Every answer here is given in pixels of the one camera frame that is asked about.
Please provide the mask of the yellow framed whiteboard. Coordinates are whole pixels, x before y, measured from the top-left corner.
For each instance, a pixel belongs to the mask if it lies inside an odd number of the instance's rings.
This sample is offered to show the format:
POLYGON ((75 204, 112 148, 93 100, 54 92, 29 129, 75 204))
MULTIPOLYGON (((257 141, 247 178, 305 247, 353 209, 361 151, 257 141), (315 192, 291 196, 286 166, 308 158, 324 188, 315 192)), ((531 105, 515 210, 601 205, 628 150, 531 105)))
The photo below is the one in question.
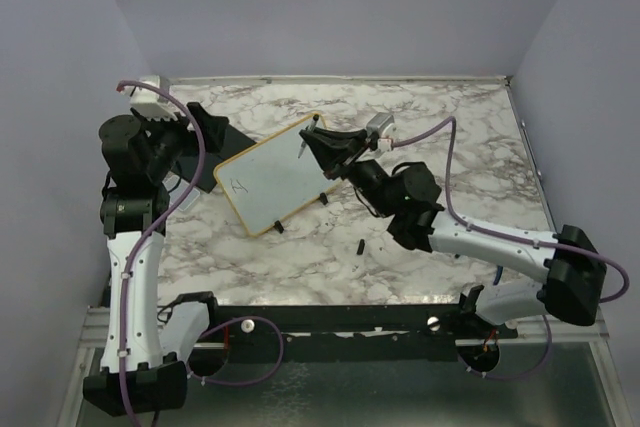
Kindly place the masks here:
POLYGON ((324 128, 313 112, 227 159, 213 170, 246 233, 258 237, 336 189, 340 182, 322 173, 309 148, 300 150, 300 132, 324 128))

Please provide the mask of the black marker cap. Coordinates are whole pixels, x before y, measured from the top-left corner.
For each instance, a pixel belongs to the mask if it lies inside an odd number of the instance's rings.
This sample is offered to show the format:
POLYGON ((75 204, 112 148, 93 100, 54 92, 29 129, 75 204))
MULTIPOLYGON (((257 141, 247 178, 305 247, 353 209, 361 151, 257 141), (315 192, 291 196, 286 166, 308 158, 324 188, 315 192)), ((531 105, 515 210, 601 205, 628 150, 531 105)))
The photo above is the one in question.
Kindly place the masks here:
POLYGON ((364 239, 360 239, 357 245, 356 255, 361 256, 364 253, 366 242, 364 239))

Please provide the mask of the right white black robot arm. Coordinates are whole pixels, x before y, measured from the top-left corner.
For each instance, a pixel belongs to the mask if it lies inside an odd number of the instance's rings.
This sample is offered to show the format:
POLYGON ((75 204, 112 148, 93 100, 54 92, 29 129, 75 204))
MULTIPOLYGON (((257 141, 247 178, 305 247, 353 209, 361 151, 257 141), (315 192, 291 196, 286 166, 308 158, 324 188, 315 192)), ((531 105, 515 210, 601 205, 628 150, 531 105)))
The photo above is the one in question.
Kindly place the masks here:
POLYGON ((481 338, 494 326, 545 314, 576 326, 594 324, 607 267, 582 229, 524 231, 456 214, 450 203, 439 203, 448 190, 425 163, 386 172, 377 161, 363 160, 376 144, 375 133, 305 128, 300 136, 328 179, 349 181, 375 216, 391 220, 387 231, 401 247, 457 254, 521 274, 461 297, 459 325, 467 336, 481 338))

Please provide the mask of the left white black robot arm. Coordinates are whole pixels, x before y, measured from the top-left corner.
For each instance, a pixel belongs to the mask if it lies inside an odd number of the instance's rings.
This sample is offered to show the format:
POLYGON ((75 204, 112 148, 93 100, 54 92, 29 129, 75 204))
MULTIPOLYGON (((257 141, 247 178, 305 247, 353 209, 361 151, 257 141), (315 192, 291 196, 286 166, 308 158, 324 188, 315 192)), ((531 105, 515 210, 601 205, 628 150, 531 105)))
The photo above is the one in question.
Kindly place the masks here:
POLYGON ((186 117, 150 120, 136 111, 99 129, 108 182, 100 219, 107 238, 111 287, 109 327, 100 369, 83 382, 84 399, 112 417, 182 407, 187 363, 196 342, 220 332, 210 292, 184 295, 158 322, 158 272, 167 217, 178 204, 164 179, 182 157, 201 171, 224 145, 229 121, 196 103, 186 117))

